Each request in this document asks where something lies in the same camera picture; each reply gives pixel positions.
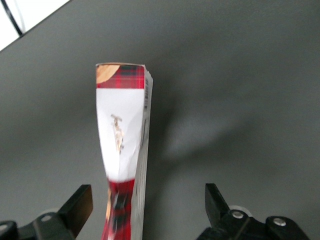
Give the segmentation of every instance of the box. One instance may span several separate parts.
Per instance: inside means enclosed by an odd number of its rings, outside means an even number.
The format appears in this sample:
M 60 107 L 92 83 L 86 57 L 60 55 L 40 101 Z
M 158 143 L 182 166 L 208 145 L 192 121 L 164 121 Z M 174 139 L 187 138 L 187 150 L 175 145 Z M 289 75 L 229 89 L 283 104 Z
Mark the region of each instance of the box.
M 96 112 L 108 185 L 101 240 L 141 240 L 153 79 L 144 65 L 96 65 Z

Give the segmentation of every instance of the product package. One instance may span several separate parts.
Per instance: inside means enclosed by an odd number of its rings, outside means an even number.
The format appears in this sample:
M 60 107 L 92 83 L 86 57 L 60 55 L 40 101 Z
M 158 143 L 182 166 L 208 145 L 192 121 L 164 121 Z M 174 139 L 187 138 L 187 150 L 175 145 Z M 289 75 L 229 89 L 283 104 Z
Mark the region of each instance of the product package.
M 141 240 L 153 79 L 144 65 L 96 65 L 96 112 L 108 196 L 101 240 Z

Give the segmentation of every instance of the red plaid pattern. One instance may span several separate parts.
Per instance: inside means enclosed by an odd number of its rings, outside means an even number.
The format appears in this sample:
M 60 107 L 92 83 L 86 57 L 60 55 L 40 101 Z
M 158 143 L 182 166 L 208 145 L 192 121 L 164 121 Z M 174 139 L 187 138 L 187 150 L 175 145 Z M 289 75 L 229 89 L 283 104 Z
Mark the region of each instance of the red plaid pattern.
M 111 209 L 109 220 L 105 225 L 101 240 L 130 240 L 131 239 L 131 200 L 135 180 L 125 182 L 109 181 L 111 191 Z
M 144 89 L 145 68 L 139 65 L 121 65 L 109 80 L 98 83 L 96 87 L 103 89 Z

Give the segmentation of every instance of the white wall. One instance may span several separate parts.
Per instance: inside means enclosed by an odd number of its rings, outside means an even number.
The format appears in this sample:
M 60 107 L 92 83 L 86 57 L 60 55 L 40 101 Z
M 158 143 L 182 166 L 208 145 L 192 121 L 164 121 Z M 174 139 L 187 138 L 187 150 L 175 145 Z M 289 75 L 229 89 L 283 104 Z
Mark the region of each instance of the white wall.
M 6 0 L 6 3 L 20 29 L 25 33 L 68 1 Z M 0 23 L 0 50 L 2 50 L 19 37 L 2 4 L 0 6 Z

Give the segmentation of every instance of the black cable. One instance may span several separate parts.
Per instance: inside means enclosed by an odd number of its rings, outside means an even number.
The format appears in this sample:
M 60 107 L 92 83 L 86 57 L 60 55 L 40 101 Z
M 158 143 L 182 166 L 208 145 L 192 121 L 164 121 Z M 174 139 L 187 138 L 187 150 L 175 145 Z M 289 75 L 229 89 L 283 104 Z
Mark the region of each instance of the black cable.
M 4 10 L 5 10 L 7 16 L 8 16 L 9 19 L 11 20 L 11 23 L 13 24 L 16 32 L 19 34 L 19 37 L 21 37 L 21 36 L 23 35 L 23 33 L 22 33 L 20 27 L 18 26 L 18 24 L 17 24 L 14 16 L 12 15 L 12 13 L 11 13 L 11 11 L 10 11 L 7 3 L 6 3 L 6 0 L 1 0 L 1 3 L 2 3 L 3 7 L 4 7 Z

